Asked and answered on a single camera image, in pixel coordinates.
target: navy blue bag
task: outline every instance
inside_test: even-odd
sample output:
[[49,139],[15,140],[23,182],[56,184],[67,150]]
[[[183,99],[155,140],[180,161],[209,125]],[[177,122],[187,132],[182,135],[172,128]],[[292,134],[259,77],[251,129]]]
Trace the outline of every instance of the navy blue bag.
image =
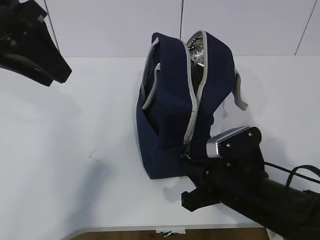
[[136,120],[140,152],[151,179],[184,176],[186,146],[210,138],[213,113],[233,91],[241,108],[240,76],[231,50],[205,31],[184,43],[160,33],[144,67]]

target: white tabletop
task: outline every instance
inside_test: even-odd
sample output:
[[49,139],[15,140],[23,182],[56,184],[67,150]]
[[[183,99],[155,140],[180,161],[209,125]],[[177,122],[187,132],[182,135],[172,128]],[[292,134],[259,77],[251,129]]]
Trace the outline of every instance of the white tabletop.
[[[182,208],[181,193],[194,189],[186,177],[148,178],[135,116],[144,58],[66,60],[71,77],[51,87],[0,69],[0,239],[259,226],[222,204],[192,213]],[[266,161],[320,167],[320,56],[235,62],[249,108],[241,112],[228,97],[214,130],[258,126]],[[267,171],[282,183],[288,177]],[[293,186],[320,191],[297,177]]]

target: gray handle strap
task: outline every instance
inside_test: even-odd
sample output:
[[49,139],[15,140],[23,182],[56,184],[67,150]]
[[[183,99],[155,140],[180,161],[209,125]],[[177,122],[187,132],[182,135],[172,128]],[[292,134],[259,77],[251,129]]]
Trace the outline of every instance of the gray handle strap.
[[240,108],[241,110],[245,111],[247,110],[248,104],[246,104],[241,99],[241,77],[237,69],[234,69],[235,73],[235,83],[232,90],[232,94],[234,97],[234,103],[235,105]]
[[154,51],[155,51],[156,46],[158,45],[158,43],[159,43],[159,38],[157,37],[153,41],[153,43],[152,43],[152,45],[151,45],[151,47],[149,49],[148,55],[146,57],[144,70],[143,70],[142,83],[141,83],[141,87],[140,87],[140,96],[139,96],[142,106],[147,101],[145,86],[146,86],[146,83],[147,83],[147,78],[148,78],[148,74],[149,74],[149,70],[150,70],[150,65],[151,65],[151,61],[152,61],[152,55],[154,54]]

